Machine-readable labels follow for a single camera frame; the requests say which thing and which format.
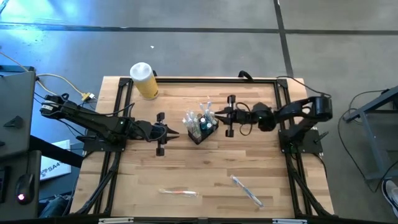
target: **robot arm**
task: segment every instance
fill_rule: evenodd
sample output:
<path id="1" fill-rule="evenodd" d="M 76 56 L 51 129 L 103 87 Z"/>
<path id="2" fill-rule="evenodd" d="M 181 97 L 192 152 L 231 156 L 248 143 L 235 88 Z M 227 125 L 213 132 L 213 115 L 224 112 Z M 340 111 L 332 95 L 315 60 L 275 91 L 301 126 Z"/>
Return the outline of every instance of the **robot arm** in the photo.
<path id="1" fill-rule="evenodd" d="M 234 109 L 235 95 L 227 98 L 228 106 L 222 111 L 215 114 L 226 114 L 226 117 L 216 115 L 216 117 L 227 124 L 229 127 L 226 131 L 226 137 L 233 137 L 233 123 L 239 124 L 258 124 L 261 131 L 272 131 L 276 124 L 282 123 L 288 119 L 302 117 L 303 120 L 299 124 L 295 124 L 283 134 L 291 140 L 302 139 L 303 134 L 311 129 L 318 122 L 325 122 L 333 117 L 331 109 L 331 100 L 325 96 L 312 96 L 304 100 L 291 102 L 277 111 L 272 111 L 270 107 L 264 103 L 256 103 L 252 110 Z"/>
<path id="2" fill-rule="evenodd" d="M 108 146 L 124 145 L 127 139 L 158 141 L 163 145 L 167 140 L 176 138 L 167 137 L 167 133 L 178 134 L 163 124 L 164 113 L 159 113 L 157 123 L 152 125 L 148 121 L 136 121 L 130 117 L 105 116 L 77 105 L 68 100 L 68 97 L 68 94 L 46 95 L 46 101 L 40 109 L 41 115 L 50 119 L 66 119 L 89 129 L 95 136 L 78 136 L 78 139 L 85 143 L 95 141 L 101 145 L 98 148 L 105 151 Z M 164 155 L 164 149 L 161 150 L 157 152 L 157 156 Z"/>

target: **desk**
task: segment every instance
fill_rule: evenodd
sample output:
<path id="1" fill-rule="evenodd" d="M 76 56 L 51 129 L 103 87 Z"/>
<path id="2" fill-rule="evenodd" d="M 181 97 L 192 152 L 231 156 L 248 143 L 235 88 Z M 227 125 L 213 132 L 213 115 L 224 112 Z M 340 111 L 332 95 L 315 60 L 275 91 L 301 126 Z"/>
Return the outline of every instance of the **desk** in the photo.
<path id="1" fill-rule="evenodd" d="M 96 111 L 113 111 L 120 77 L 104 77 Z M 306 98 L 305 88 L 288 80 L 292 101 Z M 165 146 L 165 156 L 156 157 L 156 142 L 129 141 L 119 166 L 111 215 L 129 217 L 217 217 L 217 218 L 291 218 L 294 216 L 285 157 L 280 153 L 277 129 L 261 132 L 255 127 L 249 136 L 226 138 L 226 126 L 200 145 L 195 145 L 181 120 L 186 110 L 200 112 L 199 103 L 210 96 L 212 110 L 226 106 L 226 97 L 252 107 L 261 101 L 276 108 L 274 88 L 267 84 L 247 83 L 159 83 L 159 97 L 142 99 L 134 87 L 132 116 L 155 122 L 165 112 L 165 123 L 181 133 Z M 243 127 L 247 132 L 249 126 Z M 71 212 L 83 206 L 98 185 L 104 153 L 95 152 L 82 163 Z M 307 185 L 325 209 L 333 213 L 323 166 L 315 156 L 303 154 Z M 235 186 L 233 174 L 266 205 L 258 210 L 245 193 Z M 159 189 L 187 189 L 197 198 L 165 195 Z M 301 191 L 300 208 L 304 211 Z M 103 207 L 108 197 L 104 191 Z"/>

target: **plastic bottle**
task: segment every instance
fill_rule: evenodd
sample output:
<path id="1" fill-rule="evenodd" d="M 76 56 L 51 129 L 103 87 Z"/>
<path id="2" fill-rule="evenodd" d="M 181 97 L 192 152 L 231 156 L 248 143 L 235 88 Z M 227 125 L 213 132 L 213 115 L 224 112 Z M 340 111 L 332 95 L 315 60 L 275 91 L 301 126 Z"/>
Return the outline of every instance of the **plastic bottle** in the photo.
<path id="1" fill-rule="evenodd" d="M 130 69 L 130 77 L 142 97 L 153 100 L 158 96 L 159 90 L 150 65 L 144 62 L 133 65 Z"/>

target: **wire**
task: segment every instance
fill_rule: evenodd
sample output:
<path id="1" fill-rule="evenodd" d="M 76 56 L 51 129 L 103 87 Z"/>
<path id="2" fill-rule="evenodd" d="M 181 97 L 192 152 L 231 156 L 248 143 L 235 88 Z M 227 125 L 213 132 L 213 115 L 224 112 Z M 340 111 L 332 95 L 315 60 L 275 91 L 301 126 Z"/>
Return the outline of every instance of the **wire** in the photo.
<path id="1" fill-rule="evenodd" d="M 43 96 L 40 96 L 40 95 L 37 94 L 36 92 L 34 92 L 34 94 L 35 94 L 36 96 L 40 97 L 41 99 L 46 100 Z"/>
<path id="2" fill-rule="evenodd" d="M 281 75 L 281 76 L 276 77 L 276 79 L 278 79 L 278 78 L 290 78 L 290 79 L 293 79 L 294 81 L 296 81 L 297 83 L 301 84 L 302 86 L 308 88 L 309 90 L 313 91 L 314 93 L 318 93 L 318 94 L 321 94 L 321 95 L 325 95 L 325 96 L 328 96 L 329 98 L 331 98 L 331 95 L 330 95 L 330 94 L 327 94 L 327 93 L 324 93 L 324 92 L 321 92 L 321 91 L 314 90 L 313 88 L 307 86 L 306 84 L 304 84 L 304 83 L 298 81 L 297 79 L 295 79 L 295 78 L 293 78 L 293 77 L 289 77 L 289 76 L 287 76 L 287 75 Z"/>
<path id="3" fill-rule="evenodd" d="M 94 151 L 86 152 L 86 155 L 83 157 L 83 160 L 86 159 L 89 155 L 91 155 Z"/>
<path id="4" fill-rule="evenodd" d="M 29 161 L 30 161 L 30 155 L 29 155 L 29 152 L 27 152 L 27 162 L 26 162 L 26 174 L 27 174 L 27 171 L 29 170 Z"/>
<path id="5" fill-rule="evenodd" d="M 67 127 L 68 127 L 68 129 L 70 130 L 70 128 L 72 128 L 74 131 L 76 131 L 77 133 L 79 133 L 80 135 L 82 135 L 82 136 L 84 136 L 84 134 L 82 134 L 81 132 L 79 132 L 78 130 L 76 130 L 76 128 L 74 128 L 74 127 L 72 127 L 70 124 L 68 124 L 68 123 L 66 123 L 66 122 L 64 122 L 64 121 L 62 121 L 62 120 L 58 120 L 59 122 L 61 122 L 61 123 L 63 123 L 63 124 L 65 124 Z"/>
<path id="6" fill-rule="evenodd" d="M 38 83 L 45 91 L 49 92 L 50 94 L 53 94 L 54 96 L 57 96 L 56 93 L 54 93 L 54 92 L 48 90 L 48 89 L 43 85 L 43 83 L 40 82 L 40 80 L 37 80 L 37 83 Z"/>
<path id="7" fill-rule="evenodd" d="M 91 109 L 93 109 L 95 111 L 95 108 L 90 103 L 88 103 L 88 106 L 90 106 Z"/>
<path id="8" fill-rule="evenodd" d="M 145 141 L 147 141 L 147 142 L 157 141 L 157 140 L 161 139 L 163 136 L 165 136 L 165 134 L 167 134 L 167 130 L 166 130 L 165 127 L 159 126 L 159 125 L 154 125 L 155 127 L 163 128 L 164 131 L 163 131 L 163 134 L 162 134 L 161 136 L 159 136 L 159 137 L 157 137 L 157 138 L 155 138 L 155 139 L 150 139 L 149 136 L 145 133 L 145 131 L 143 130 L 142 127 L 140 127 L 138 124 L 136 124 L 136 123 L 134 123 L 134 122 L 132 122 L 131 124 L 134 125 L 135 127 L 137 127 L 138 129 L 140 129 L 141 132 L 142 132 L 143 134 L 145 134 L 145 136 L 142 136 L 142 135 L 139 135 L 139 134 L 138 134 L 138 136 L 142 137 L 142 138 L 145 139 Z"/>
<path id="9" fill-rule="evenodd" d="M 238 110 L 240 110 L 240 111 L 244 111 L 244 110 L 242 110 L 241 108 L 239 108 L 238 105 L 243 105 L 243 106 L 245 106 L 245 107 L 248 109 L 249 113 L 251 112 L 251 111 L 250 111 L 250 108 L 249 108 L 249 106 L 248 106 L 247 104 L 242 103 L 242 102 L 237 102 L 237 103 L 236 103 L 236 109 L 238 109 Z M 253 124 L 250 124 L 250 130 L 249 130 L 249 132 L 248 132 L 247 134 L 243 134 L 243 132 L 242 132 L 242 127 L 243 127 L 243 125 L 244 125 L 244 124 L 242 124 L 241 127 L 239 128 L 239 132 L 240 132 L 241 135 L 243 135 L 243 136 L 248 136 L 248 135 L 251 133 L 251 131 L 253 130 Z"/>
<path id="10" fill-rule="evenodd" d="M 131 118 L 131 111 L 132 111 L 132 107 L 130 107 L 130 111 L 129 111 L 129 117 Z"/>
<path id="11" fill-rule="evenodd" d="M 378 92 L 382 92 L 382 91 L 385 91 L 385 90 L 372 90 L 372 91 L 365 91 L 365 92 L 362 92 L 362 93 L 360 93 L 360 94 L 357 94 L 356 96 L 354 96 L 354 98 L 353 98 L 353 99 L 351 100 L 351 102 L 349 103 L 348 109 L 352 108 L 353 102 L 354 102 L 354 100 L 355 100 L 357 97 L 359 97 L 359 96 L 361 96 L 361 95 L 363 95 L 363 94 L 365 94 L 365 93 L 378 93 Z M 356 121 L 355 119 L 354 119 L 354 122 L 355 122 L 356 124 L 362 124 L 362 122 Z"/>
<path id="12" fill-rule="evenodd" d="M 328 171 L 326 170 L 326 165 L 325 162 L 323 161 L 323 159 L 316 153 L 313 153 L 314 156 L 316 156 L 319 161 L 321 161 L 322 165 L 323 165 L 323 169 L 325 170 L 325 175 L 326 175 L 326 179 L 328 178 Z"/>
<path id="13" fill-rule="evenodd" d="M 39 100 L 37 100 L 36 98 L 33 97 L 33 100 L 35 100 L 36 102 L 42 104 L 42 102 L 40 102 Z"/>
<path id="14" fill-rule="evenodd" d="M 20 66 L 23 70 L 25 70 L 26 72 L 29 72 L 28 69 L 26 69 L 24 66 L 22 66 L 22 65 L 21 65 L 19 62 L 17 62 L 16 60 L 12 59 L 10 56 L 7 56 L 6 54 L 4 54 L 4 53 L 2 53 L 2 52 L 0 52 L 0 54 L 2 54 L 3 56 L 5 56 L 5 57 L 8 58 L 9 60 L 12 60 L 14 63 L 16 63 L 17 65 L 19 65 L 19 66 Z M 74 90 L 76 90 L 81 96 L 84 97 L 84 95 L 85 95 L 85 93 L 83 93 L 82 91 L 78 90 L 74 84 L 72 84 L 69 80 L 67 80 L 65 77 L 62 77 L 62 76 L 60 76 L 60 75 L 51 74 L 51 73 L 43 73 L 43 74 L 38 74 L 38 75 L 36 75 L 36 76 L 37 76 L 37 77 L 39 77 L 39 76 L 53 76 L 53 77 L 61 78 L 62 80 L 64 80 L 65 82 L 67 82 L 70 86 L 72 86 L 72 88 L 73 88 Z M 49 89 L 47 89 L 47 88 L 44 86 L 44 84 L 43 84 L 40 80 L 37 80 L 36 82 L 37 82 L 45 91 L 49 92 L 50 94 L 57 95 L 56 93 L 54 93 L 54 92 L 50 91 Z"/>
<path id="15" fill-rule="evenodd" d="M 52 76 L 52 77 L 61 78 L 62 80 L 64 80 L 65 82 L 67 82 L 70 86 L 72 86 L 72 88 L 73 88 L 74 90 L 76 90 L 76 92 L 78 92 L 81 96 L 84 96 L 84 93 L 83 93 L 82 91 L 78 90 L 78 89 L 76 88 L 76 86 L 75 86 L 74 84 L 72 84 L 69 80 L 67 80 L 65 77 L 62 77 L 62 76 L 56 75 L 56 74 L 51 74 L 51 73 L 43 73 L 43 74 L 38 74 L 38 75 L 36 75 L 36 76 L 37 76 L 37 77 L 41 77 L 41 76 Z M 41 84 L 40 81 L 38 81 L 38 83 L 39 83 L 39 85 L 40 85 L 45 91 L 47 91 L 47 92 L 49 92 L 49 93 L 51 93 L 51 94 L 53 94 L 53 95 L 57 95 L 57 94 L 55 94 L 54 92 L 51 92 L 50 90 L 46 89 L 46 88 L 44 87 L 44 85 Z"/>
<path id="16" fill-rule="evenodd" d="M 8 58 L 9 60 L 12 60 L 13 62 L 15 62 L 17 65 L 19 65 L 23 70 L 25 70 L 26 72 L 29 72 L 28 69 L 26 69 L 25 67 L 23 67 L 20 63 L 18 63 L 16 60 L 10 58 L 9 56 L 7 56 L 5 53 L 0 52 L 0 54 L 2 54 L 3 56 L 5 56 L 6 58 Z"/>
<path id="17" fill-rule="evenodd" d="M 91 114 L 91 115 L 99 115 L 99 116 L 108 116 L 108 115 L 118 114 L 118 113 L 120 113 L 120 112 L 122 112 L 122 111 L 128 109 L 130 106 L 134 106 L 134 104 L 136 104 L 136 103 L 131 103 L 131 104 L 129 104 L 128 106 L 126 106 L 125 108 L 123 108 L 123 109 L 121 109 L 121 110 L 118 110 L 118 111 L 116 111 L 116 112 L 113 112 L 113 113 L 103 113 L 103 114 L 101 114 L 101 113 L 91 113 L 91 112 L 87 112 L 87 111 L 80 111 L 79 109 L 73 108 L 73 107 L 71 107 L 71 106 L 65 106 L 65 105 L 62 105 L 62 104 L 60 104 L 60 103 L 42 103 L 42 104 L 43 104 L 43 105 L 49 105 L 49 106 L 58 105 L 58 106 L 62 106 L 62 107 L 65 107 L 65 108 L 69 108 L 69 109 L 71 109 L 71 110 L 75 110 L 75 111 L 77 111 L 77 112 L 79 112 L 79 113 L 85 113 L 85 114 Z"/>
<path id="18" fill-rule="evenodd" d="M 67 204 L 67 207 L 65 208 L 65 210 L 62 213 L 62 216 L 65 216 L 67 214 L 67 212 L 70 209 L 70 206 L 72 205 L 72 198 L 75 196 L 75 190 L 76 190 L 76 186 L 77 186 L 77 180 L 79 179 L 79 176 L 76 178 L 75 184 L 73 184 L 73 189 L 72 192 L 70 194 L 70 199 L 69 202 Z"/>
<path id="19" fill-rule="evenodd" d="M 344 142 L 343 142 L 343 138 L 341 137 L 341 133 L 340 133 L 340 123 L 341 123 L 341 120 L 343 119 L 344 115 L 345 115 L 346 113 L 348 113 L 349 111 L 351 111 L 351 110 L 356 110 L 356 108 L 350 108 L 350 109 L 348 109 L 347 111 L 345 111 L 345 112 L 343 113 L 343 115 L 341 115 L 341 117 L 340 117 L 339 120 L 338 120 L 338 124 L 337 124 L 338 137 L 340 138 L 340 141 L 341 141 L 341 144 L 342 144 L 343 147 L 344 147 L 344 150 L 347 152 L 347 154 L 350 156 L 351 160 L 354 162 L 354 164 L 355 164 L 356 168 L 358 169 L 359 173 L 361 173 L 362 178 L 364 179 L 364 181 L 365 181 L 366 185 L 368 186 L 369 190 L 370 190 L 372 193 L 376 193 L 377 190 L 379 189 L 379 187 L 380 187 L 382 181 L 384 180 L 384 178 L 385 178 L 386 175 L 388 174 L 388 172 L 389 172 L 396 164 L 398 164 L 398 161 L 395 161 L 395 163 L 393 163 L 393 164 L 386 170 L 386 172 L 384 173 L 384 175 L 380 178 L 379 182 L 377 183 L 376 188 L 373 190 L 373 189 L 371 188 L 371 186 L 366 182 L 366 178 L 365 178 L 365 175 L 364 175 L 363 171 L 361 170 L 361 168 L 359 168 L 359 165 L 356 163 L 354 157 L 351 155 L 351 153 L 350 153 L 349 150 L 347 149 L 346 145 L 345 145 Z"/>

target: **gray floor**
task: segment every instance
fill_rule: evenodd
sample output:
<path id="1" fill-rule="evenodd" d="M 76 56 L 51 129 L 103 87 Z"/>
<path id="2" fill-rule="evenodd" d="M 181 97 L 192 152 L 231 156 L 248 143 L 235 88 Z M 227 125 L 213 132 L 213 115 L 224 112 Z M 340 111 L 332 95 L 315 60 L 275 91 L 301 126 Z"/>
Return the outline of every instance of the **gray floor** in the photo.
<path id="1" fill-rule="evenodd" d="M 398 1 L 280 0 L 280 6 L 286 29 L 398 30 Z M 278 28 L 272 0 L 10 0 L 0 21 L 118 27 Z M 333 96 L 335 117 L 318 128 L 330 132 L 322 144 L 336 214 L 397 222 L 382 194 L 368 190 L 346 155 L 338 140 L 337 122 L 357 93 L 397 85 L 398 35 L 292 34 L 287 35 L 287 43 L 294 76 Z M 129 68 L 140 61 L 151 64 L 159 75 L 168 76 L 235 77 L 240 70 L 255 77 L 286 75 L 279 34 L 0 30 L 0 46 L 2 52 L 24 65 L 36 67 L 39 73 L 63 75 L 81 90 L 96 95 L 103 76 L 128 75 Z M 0 58 L 0 64 L 10 62 Z M 56 93 L 68 92 L 72 100 L 80 100 L 60 80 L 45 78 L 44 83 Z M 36 90 L 45 94 L 39 86 Z M 376 96 L 359 97 L 354 106 Z M 74 139 L 65 125 L 42 118 L 38 109 L 35 103 L 32 134 L 50 142 Z M 361 167 L 371 169 L 361 127 L 342 124 L 341 132 Z"/>

